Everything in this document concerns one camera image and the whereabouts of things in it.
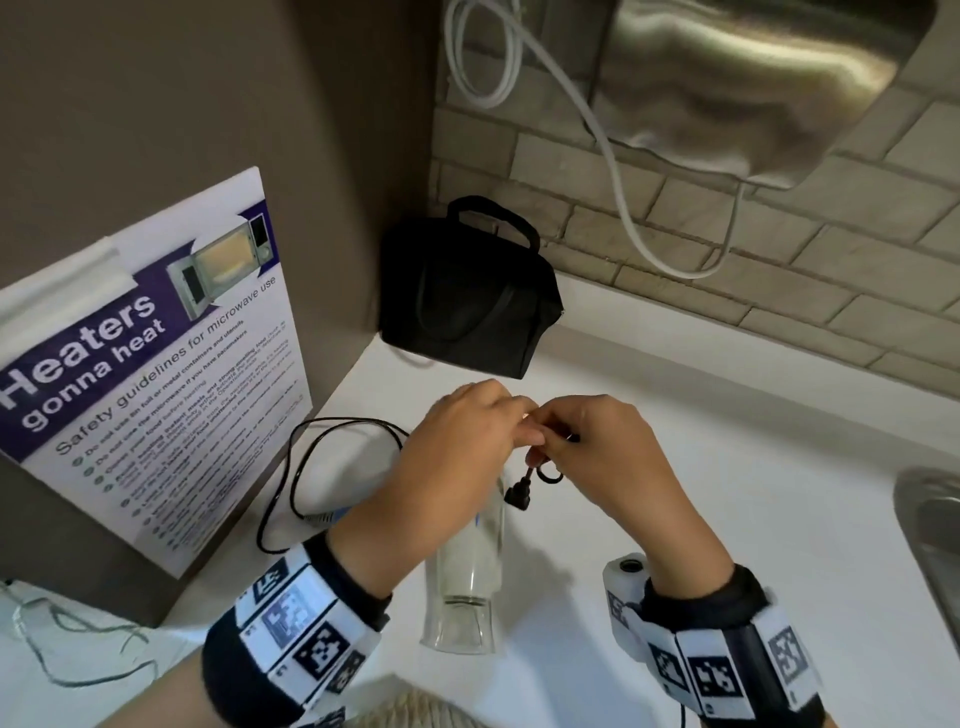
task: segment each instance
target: tile backsplash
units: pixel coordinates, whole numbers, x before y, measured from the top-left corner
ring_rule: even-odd
[[[524,21],[586,89],[607,3],[523,0]],[[616,216],[606,164],[573,105],[531,54],[497,109],[471,106],[441,55],[428,191],[440,213],[468,194],[529,220],[557,269],[960,399],[960,0],[900,77],[810,176],[752,189],[715,275],[655,271]],[[498,22],[468,28],[473,84],[499,79]],[[616,148],[641,235],[670,264],[717,255],[731,181]],[[520,240],[508,226],[472,224]]]

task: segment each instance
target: left hand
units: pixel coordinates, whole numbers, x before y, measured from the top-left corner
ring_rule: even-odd
[[[524,422],[536,408],[495,379],[441,398],[384,486],[327,534],[341,566],[371,594],[388,594],[484,507],[514,448],[543,445]]]

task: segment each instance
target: black lunch bag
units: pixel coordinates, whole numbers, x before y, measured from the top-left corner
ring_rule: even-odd
[[[517,245],[460,222],[480,212],[509,223]],[[383,238],[380,334],[391,346],[492,375],[522,378],[564,305],[534,227],[486,197],[451,202],[445,218],[400,223]]]

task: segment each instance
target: microwave image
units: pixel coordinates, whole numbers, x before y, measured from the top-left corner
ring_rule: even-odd
[[[191,320],[274,256],[263,216],[228,232],[167,266],[180,302]]]

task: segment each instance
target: hand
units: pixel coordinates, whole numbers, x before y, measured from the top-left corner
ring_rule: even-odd
[[[545,442],[524,422],[536,408],[494,379],[441,398],[383,487],[327,534],[341,566],[370,594],[389,594],[482,510],[514,448]]]
[[[560,397],[528,420],[540,426],[544,444],[527,453],[527,465],[553,460],[616,520],[646,552],[658,593],[691,599],[730,580],[730,554],[686,497],[636,407],[608,395]],[[568,442],[570,433],[580,442]]]
[[[545,443],[531,448],[531,468],[553,460],[557,468],[608,515],[651,492],[680,487],[653,429],[636,407],[610,395],[549,401],[530,415]],[[568,442],[571,433],[579,443]]]

